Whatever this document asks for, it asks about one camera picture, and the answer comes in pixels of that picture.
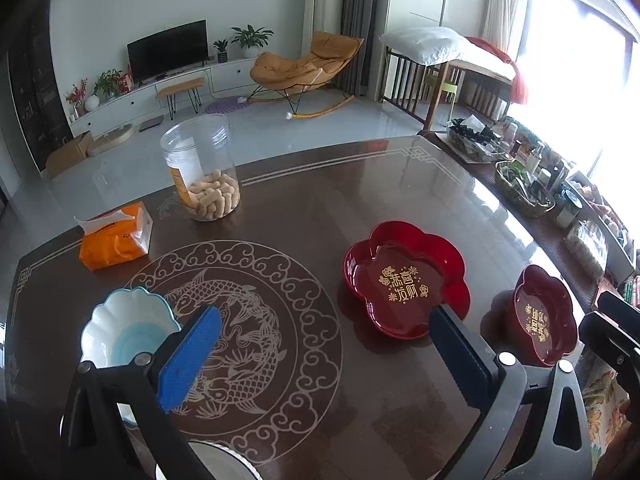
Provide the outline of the white tv cabinet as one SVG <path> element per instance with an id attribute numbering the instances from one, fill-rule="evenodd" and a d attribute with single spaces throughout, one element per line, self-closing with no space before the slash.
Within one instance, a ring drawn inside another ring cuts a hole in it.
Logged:
<path id="1" fill-rule="evenodd" d="M 95 138 L 122 125 L 140 125 L 148 119 L 176 114 L 191 107 L 199 112 L 213 100 L 247 96 L 256 87 L 250 78 L 255 58 L 239 58 L 221 64 L 186 70 L 145 84 L 100 104 L 70 124 L 73 136 L 90 132 Z"/>

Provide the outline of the wooden crib bed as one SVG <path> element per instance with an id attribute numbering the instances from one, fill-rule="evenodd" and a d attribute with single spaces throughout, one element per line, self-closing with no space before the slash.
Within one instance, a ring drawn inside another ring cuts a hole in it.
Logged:
<path id="1" fill-rule="evenodd" d="M 436 89 L 424 100 L 427 75 L 435 75 L 437 84 Z M 502 64 L 495 55 L 488 52 L 476 61 L 456 58 L 450 62 L 426 66 L 386 47 L 378 100 L 393 105 L 420 122 L 423 131 L 433 131 L 439 107 L 446 105 L 450 110 L 450 105 L 442 95 L 442 84 L 445 81 L 458 86 L 454 106 L 461 105 L 483 119 L 497 120 L 511 107 L 513 78 L 512 68 Z"/>

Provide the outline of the potted green plant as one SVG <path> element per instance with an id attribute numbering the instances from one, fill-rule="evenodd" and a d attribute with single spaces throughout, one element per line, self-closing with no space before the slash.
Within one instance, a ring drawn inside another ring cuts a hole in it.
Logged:
<path id="1" fill-rule="evenodd" d="M 233 26 L 232 44 L 240 47 L 243 58 L 257 58 L 265 47 L 268 46 L 274 31 L 265 27 L 254 27 L 247 24 L 245 27 Z"/>

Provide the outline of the bag of biscuits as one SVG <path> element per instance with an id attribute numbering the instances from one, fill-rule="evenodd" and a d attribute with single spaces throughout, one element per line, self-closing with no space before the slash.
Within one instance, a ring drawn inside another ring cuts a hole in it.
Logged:
<path id="1" fill-rule="evenodd" d="M 565 237 L 570 254 L 593 281 L 604 275 L 608 261 L 608 243 L 601 229 L 592 220 L 577 220 Z"/>

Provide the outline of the clear plastic snack jar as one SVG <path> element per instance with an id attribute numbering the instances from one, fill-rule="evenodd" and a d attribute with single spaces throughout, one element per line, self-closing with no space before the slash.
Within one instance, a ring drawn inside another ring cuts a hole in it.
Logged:
<path id="1" fill-rule="evenodd" d="M 180 122 L 163 134 L 160 148 L 181 203 L 192 219 L 213 222 L 239 206 L 241 185 L 226 116 L 204 114 Z"/>

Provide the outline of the white pillow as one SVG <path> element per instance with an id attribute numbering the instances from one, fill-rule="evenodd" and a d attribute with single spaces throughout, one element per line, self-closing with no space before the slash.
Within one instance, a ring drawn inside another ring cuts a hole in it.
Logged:
<path id="1" fill-rule="evenodd" d="M 410 27 L 380 36 L 385 47 L 405 55 L 422 65 L 432 66 L 450 62 L 471 44 L 448 27 Z"/>

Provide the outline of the tray of dark items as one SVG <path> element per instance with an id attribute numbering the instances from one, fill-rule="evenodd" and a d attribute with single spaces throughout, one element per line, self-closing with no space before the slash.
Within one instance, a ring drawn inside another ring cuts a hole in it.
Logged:
<path id="1" fill-rule="evenodd" d="M 449 125 L 448 140 L 461 156 L 471 162 L 489 164 L 506 157 L 501 136 L 474 115 L 465 119 L 454 118 Z"/>

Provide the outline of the black flat television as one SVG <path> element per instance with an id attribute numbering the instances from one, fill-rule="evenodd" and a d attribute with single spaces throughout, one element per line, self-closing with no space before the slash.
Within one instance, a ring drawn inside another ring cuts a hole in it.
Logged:
<path id="1" fill-rule="evenodd" d="M 208 60 L 205 20 L 168 28 L 127 44 L 131 76 L 145 81 Z"/>

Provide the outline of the purple floor mat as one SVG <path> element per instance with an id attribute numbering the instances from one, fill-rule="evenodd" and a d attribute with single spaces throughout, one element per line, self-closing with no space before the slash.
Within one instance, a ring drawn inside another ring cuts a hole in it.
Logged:
<path id="1" fill-rule="evenodd" d="M 250 102 L 242 96 L 229 96 L 228 98 L 216 99 L 205 107 L 206 114 L 222 115 L 244 110 L 250 106 Z"/>

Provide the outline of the orange rocking lounge chair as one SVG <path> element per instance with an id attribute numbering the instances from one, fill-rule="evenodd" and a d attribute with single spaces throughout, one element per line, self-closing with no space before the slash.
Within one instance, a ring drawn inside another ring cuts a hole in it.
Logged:
<path id="1" fill-rule="evenodd" d="M 356 58 L 362 38 L 329 32 L 314 32 L 310 51 L 303 58 L 290 60 L 271 52 L 262 52 L 250 69 L 256 88 L 239 101 L 249 103 L 288 102 L 287 120 L 311 119 L 339 110 L 355 99 L 341 90 L 343 99 L 313 113 L 301 113 L 299 104 L 308 93 L 334 85 L 334 79 Z"/>

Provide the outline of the floral sofa cover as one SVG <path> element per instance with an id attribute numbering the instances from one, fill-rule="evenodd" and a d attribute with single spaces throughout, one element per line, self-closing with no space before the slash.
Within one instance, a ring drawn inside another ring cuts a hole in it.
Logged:
<path id="1" fill-rule="evenodd" d="M 597 358 L 582 389 L 590 437 L 592 470 L 596 470 L 608 446 L 623 428 L 620 407 L 628 393 L 617 382 L 617 373 Z"/>

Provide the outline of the red flower vase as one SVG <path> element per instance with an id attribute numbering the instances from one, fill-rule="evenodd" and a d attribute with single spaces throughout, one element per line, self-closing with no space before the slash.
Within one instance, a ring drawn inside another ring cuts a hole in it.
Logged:
<path id="1" fill-rule="evenodd" d="M 65 101 L 70 104 L 70 121 L 74 122 L 85 114 L 85 99 L 87 96 L 88 79 L 82 78 L 78 84 L 73 84 L 72 90 L 65 95 Z"/>

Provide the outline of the small red flower plate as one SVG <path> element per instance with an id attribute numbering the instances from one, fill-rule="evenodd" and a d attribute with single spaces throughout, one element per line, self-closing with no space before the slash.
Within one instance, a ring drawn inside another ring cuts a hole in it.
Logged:
<path id="1" fill-rule="evenodd" d="M 526 365 L 552 367 L 578 343 L 570 292 L 536 264 L 518 277 L 504 326 L 514 353 Z"/>

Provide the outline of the red blanket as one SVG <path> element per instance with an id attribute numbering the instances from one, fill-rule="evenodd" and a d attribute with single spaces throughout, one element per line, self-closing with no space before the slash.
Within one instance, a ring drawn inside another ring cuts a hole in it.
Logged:
<path id="1" fill-rule="evenodd" d="M 511 97 L 510 101 L 515 104 L 526 104 L 528 99 L 528 92 L 526 88 L 525 80 L 518 69 L 516 63 L 510 58 L 509 55 L 506 54 L 503 50 L 500 50 L 489 41 L 474 36 L 467 36 L 467 40 L 471 44 L 474 44 L 475 47 L 478 47 L 486 52 L 489 52 L 492 55 L 495 55 L 501 62 L 506 65 L 510 65 L 514 70 L 514 78 L 512 80 L 511 86 Z"/>

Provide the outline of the small wooden bench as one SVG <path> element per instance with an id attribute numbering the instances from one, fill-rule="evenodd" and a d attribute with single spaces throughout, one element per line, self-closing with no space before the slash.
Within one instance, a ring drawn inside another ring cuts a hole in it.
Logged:
<path id="1" fill-rule="evenodd" d="M 156 94 L 156 98 L 160 101 L 166 101 L 169 117 L 170 119 L 174 119 L 175 114 L 177 113 L 178 96 L 180 93 L 185 93 L 188 96 L 194 113 L 198 114 L 202 106 L 200 89 L 204 86 L 204 77 L 190 79 L 160 89 L 160 91 Z"/>

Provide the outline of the cardboard box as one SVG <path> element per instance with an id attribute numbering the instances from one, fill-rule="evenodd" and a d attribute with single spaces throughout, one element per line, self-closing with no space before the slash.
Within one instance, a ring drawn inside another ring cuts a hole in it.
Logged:
<path id="1" fill-rule="evenodd" d="M 46 170 L 48 176 L 53 179 L 62 172 L 70 169 L 84 159 L 87 158 L 88 148 L 93 142 L 93 137 L 90 131 L 81 133 L 80 136 L 76 136 L 70 142 L 67 142 L 52 152 L 46 161 Z"/>

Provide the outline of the blue-rimmed scalloped white bowl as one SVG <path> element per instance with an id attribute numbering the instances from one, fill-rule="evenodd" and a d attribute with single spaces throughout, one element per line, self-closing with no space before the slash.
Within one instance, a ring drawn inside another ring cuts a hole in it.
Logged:
<path id="1" fill-rule="evenodd" d="M 80 360 L 97 368 L 127 365 L 141 352 L 154 353 L 179 330 L 162 296 L 143 287 L 119 288 L 93 309 L 82 329 Z"/>

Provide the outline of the white lidded jar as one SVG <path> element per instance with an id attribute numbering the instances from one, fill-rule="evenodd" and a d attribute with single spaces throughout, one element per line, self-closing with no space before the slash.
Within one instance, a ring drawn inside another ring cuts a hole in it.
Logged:
<path id="1" fill-rule="evenodd" d="M 582 201 L 570 188 L 561 188 L 555 195 L 555 205 L 558 211 L 554 221 L 561 229 L 568 228 L 582 210 Z"/>

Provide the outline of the green plastic stool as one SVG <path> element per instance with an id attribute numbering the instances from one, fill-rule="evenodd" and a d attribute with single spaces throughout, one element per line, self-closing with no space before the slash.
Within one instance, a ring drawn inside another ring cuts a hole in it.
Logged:
<path id="1" fill-rule="evenodd" d="M 425 88 L 423 90 L 423 99 L 426 100 L 430 94 L 436 89 L 437 77 L 435 75 L 427 75 Z M 450 110 L 448 114 L 448 118 L 452 117 L 452 112 L 454 111 L 454 104 L 457 101 L 458 95 L 458 86 L 453 84 L 452 82 L 445 81 L 442 84 L 442 95 L 444 96 L 444 101 L 450 105 Z"/>

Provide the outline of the orange tissue pack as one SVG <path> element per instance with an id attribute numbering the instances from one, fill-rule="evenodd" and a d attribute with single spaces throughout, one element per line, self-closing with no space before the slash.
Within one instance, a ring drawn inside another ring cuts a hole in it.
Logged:
<path id="1" fill-rule="evenodd" d="M 153 220 L 142 202 L 76 222 L 84 231 L 79 259 L 91 271 L 134 261 L 149 253 Z"/>

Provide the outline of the white ribbed round bowl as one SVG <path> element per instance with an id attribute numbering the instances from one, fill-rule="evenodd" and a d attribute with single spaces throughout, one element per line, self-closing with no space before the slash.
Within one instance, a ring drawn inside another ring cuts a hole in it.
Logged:
<path id="1" fill-rule="evenodd" d="M 257 468 L 240 453 L 223 444 L 190 440 L 194 458 L 189 463 L 178 460 L 176 452 L 152 453 L 157 479 L 261 479 Z"/>

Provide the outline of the large red flower plate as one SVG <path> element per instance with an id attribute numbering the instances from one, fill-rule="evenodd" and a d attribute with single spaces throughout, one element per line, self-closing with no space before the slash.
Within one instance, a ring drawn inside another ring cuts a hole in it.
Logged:
<path id="1" fill-rule="evenodd" d="M 343 275 L 373 326 L 395 339 L 427 336 L 431 310 L 440 304 L 459 318 L 466 318 L 471 307 L 460 252 L 446 238 L 409 222 L 382 222 L 353 244 Z"/>

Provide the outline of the glass bowl of snacks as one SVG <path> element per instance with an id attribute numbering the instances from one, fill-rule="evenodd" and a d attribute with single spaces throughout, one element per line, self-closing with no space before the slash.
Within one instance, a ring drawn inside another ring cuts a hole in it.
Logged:
<path id="1" fill-rule="evenodd" d="M 555 206 L 553 196 L 516 162 L 502 160 L 495 164 L 495 184 L 524 217 L 539 218 Z"/>

